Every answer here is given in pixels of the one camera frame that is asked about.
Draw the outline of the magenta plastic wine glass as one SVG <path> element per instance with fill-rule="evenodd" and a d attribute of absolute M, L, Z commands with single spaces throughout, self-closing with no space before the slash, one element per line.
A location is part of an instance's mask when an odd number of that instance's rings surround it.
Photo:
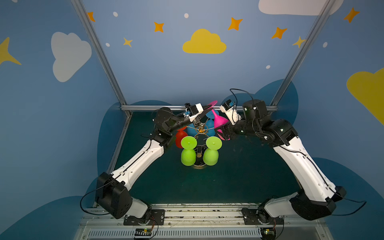
<path fill-rule="evenodd" d="M 213 101 L 211 102 L 210 104 L 213 106 L 213 110 L 214 110 L 214 106 L 218 103 L 218 101 Z M 220 115 L 218 116 L 215 116 L 215 121 L 221 121 L 221 122 L 224 122 L 225 124 L 229 122 L 228 119 L 224 118 L 224 117 L 221 117 Z"/>

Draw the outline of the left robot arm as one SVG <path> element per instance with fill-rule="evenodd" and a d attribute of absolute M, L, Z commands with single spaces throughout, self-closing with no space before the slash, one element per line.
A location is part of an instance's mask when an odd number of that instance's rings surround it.
<path fill-rule="evenodd" d="M 157 110 L 155 128 L 143 148 L 120 168 L 97 178 L 95 201 L 115 219 L 128 215 L 138 219 L 149 218 L 149 205 L 130 196 L 130 189 L 139 176 L 169 148 L 174 132 L 191 123 L 199 123 L 216 102 L 206 106 L 185 105 L 184 112 L 175 115 L 168 107 Z"/>

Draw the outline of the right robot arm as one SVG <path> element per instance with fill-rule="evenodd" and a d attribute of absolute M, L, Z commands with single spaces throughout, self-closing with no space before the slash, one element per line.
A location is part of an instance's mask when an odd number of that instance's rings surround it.
<path fill-rule="evenodd" d="M 243 104 L 244 116 L 230 100 L 220 106 L 227 121 L 215 125 L 216 133 L 225 140 L 235 135 L 255 136 L 268 144 L 284 160 L 299 182 L 301 189 L 281 198 L 269 198 L 257 209 L 258 220 L 268 224 L 280 216 L 300 216 L 313 221 L 332 215 L 336 203 L 346 190 L 336 186 L 319 169 L 299 138 L 295 128 L 284 119 L 272 120 L 264 101 L 250 100 Z"/>

